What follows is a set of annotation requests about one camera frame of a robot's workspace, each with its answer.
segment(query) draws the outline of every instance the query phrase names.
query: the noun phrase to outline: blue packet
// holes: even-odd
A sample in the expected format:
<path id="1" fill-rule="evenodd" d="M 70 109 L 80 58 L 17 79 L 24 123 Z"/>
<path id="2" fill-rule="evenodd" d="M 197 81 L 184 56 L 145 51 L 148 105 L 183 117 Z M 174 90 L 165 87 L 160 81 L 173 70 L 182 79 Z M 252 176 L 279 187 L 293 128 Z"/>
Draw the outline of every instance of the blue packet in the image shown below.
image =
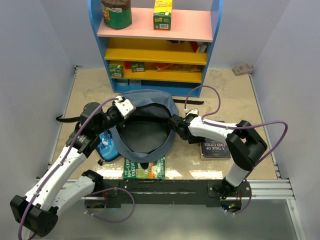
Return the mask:
<path id="1" fill-rule="evenodd" d="M 99 137 L 101 142 L 96 147 L 96 151 L 99 153 L 100 157 L 107 162 L 117 158 L 120 154 L 116 149 L 111 132 L 107 130 L 104 133 L 99 134 Z"/>

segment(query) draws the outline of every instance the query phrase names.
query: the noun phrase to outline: white wall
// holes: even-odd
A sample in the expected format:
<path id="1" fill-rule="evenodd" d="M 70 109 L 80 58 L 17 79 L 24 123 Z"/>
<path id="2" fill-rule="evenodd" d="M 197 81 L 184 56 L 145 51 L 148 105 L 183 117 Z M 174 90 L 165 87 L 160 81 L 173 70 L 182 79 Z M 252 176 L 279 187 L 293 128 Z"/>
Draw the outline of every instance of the white wall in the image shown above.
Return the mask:
<path id="1" fill-rule="evenodd" d="M 320 238 L 320 1 L 291 0 L 254 65 L 254 84 L 266 121 L 289 130 L 275 151 L 290 177 L 308 240 Z M 269 127 L 274 144 L 282 127 Z"/>
<path id="2" fill-rule="evenodd" d="M 0 3 L 0 232 L 18 238 L 10 200 L 44 173 L 73 66 L 38 0 Z"/>
<path id="3" fill-rule="evenodd" d="M 224 0 L 210 67 L 254 65 L 290 0 Z"/>
<path id="4" fill-rule="evenodd" d="M 290 0 L 224 0 L 211 67 L 253 65 Z M 87 9 L 87 0 L 41 0 L 74 65 L 103 68 Z M 132 0 L 131 6 L 153 8 L 154 0 Z M 175 9 L 208 11 L 212 0 L 174 0 Z"/>

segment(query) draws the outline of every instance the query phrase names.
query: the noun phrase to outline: black strap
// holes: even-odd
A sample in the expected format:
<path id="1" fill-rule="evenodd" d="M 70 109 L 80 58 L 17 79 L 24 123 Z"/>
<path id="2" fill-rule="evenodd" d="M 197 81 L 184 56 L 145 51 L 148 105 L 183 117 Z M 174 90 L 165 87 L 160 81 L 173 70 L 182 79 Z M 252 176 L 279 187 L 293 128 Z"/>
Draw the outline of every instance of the black strap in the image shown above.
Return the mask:
<path id="1" fill-rule="evenodd" d="M 58 122 L 61 122 L 61 123 L 75 123 L 75 122 L 79 122 L 80 121 L 80 117 L 79 116 L 70 117 L 70 118 L 61 118 L 61 117 L 62 117 L 62 115 L 57 116 L 55 118 L 55 120 L 57 120 Z"/>
<path id="2" fill-rule="evenodd" d="M 183 99 L 173 99 L 173 101 L 176 104 L 184 104 L 185 103 L 185 100 L 183 100 Z M 204 102 L 205 101 L 193 101 L 193 100 L 186 101 L 187 104 L 193 104 L 193 105 L 201 105 L 201 104 L 204 104 Z"/>

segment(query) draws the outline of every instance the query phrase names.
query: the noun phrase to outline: bookshelf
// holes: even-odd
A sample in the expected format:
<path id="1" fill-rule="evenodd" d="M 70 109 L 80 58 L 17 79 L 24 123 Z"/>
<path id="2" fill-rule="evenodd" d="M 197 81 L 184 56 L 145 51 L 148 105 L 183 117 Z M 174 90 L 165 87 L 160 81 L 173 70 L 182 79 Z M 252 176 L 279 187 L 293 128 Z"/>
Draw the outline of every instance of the bookshelf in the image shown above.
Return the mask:
<path id="1" fill-rule="evenodd" d="M 186 96 L 193 88 L 202 85 L 217 38 L 223 0 L 213 0 L 208 11 L 172 10 L 170 31 L 153 28 L 153 8 L 131 8 L 132 24 L 113 29 L 104 24 L 100 0 L 88 0 L 88 12 L 93 34 L 106 68 L 112 89 L 116 93 L 136 89 L 156 89 L 174 96 Z M 173 44 L 165 40 L 184 41 Z M 190 41 L 207 42 L 206 53 L 193 52 Z M 126 69 L 125 79 L 142 80 L 141 86 L 119 86 L 111 78 L 108 64 L 111 60 L 145 62 L 145 72 Z M 189 64 L 201 66 L 201 72 L 157 71 L 153 63 Z M 201 88 L 192 93 L 199 97 Z"/>

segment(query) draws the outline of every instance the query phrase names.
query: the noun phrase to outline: blue bookshelf frame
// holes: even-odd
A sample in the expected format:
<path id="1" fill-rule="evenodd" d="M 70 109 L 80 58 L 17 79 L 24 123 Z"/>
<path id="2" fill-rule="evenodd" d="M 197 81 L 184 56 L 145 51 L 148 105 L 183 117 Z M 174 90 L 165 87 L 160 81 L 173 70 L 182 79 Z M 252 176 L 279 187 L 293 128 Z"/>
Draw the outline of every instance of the blue bookshelf frame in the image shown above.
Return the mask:
<path id="1" fill-rule="evenodd" d="M 222 17 L 222 10 L 223 10 L 223 0 L 213 0 L 210 14 L 211 14 L 211 27 L 212 27 L 212 42 L 208 43 L 206 57 L 207 63 L 206 66 L 202 68 L 202 81 L 201 84 L 199 83 L 187 83 L 187 82 L 172 82 L 172 81 L 151 81 L 151 80 L 143 80 L 141 86 L 118 86 L 116 84 L 116 79 L 111 78 L 109 71 L 108 71 L 108 64 L 109 61 L 105 60 L 105 53 L 108 48 L 109 44 L 109 37 L 99 37 L 97 36 L 97 32 L 100 26 L 100 23 L 103 18 L 101 1 L 100 0 L 88 0 L 88 13 L 89 19 L 91 23 L 91 27 L 93 30 L 93 34 L 95 40 L 97 42 L 108 78 L 110 80 L 112 90 L 115 93 L 123 93 L 130 90 L 136 89 L 155 89 L 161 90 L 168 93 L 171 93 L 173 96 L 187 96 L 189 92 L 200 85 L 204 84 L 204 80 L 208 71 L 211 55 L 213 54 L 214 46 L 216 43 L 221 17 Z M 192 97 L 199 97 L 201 93 L 201 88 L 194 91 L 191 96 Z"/>

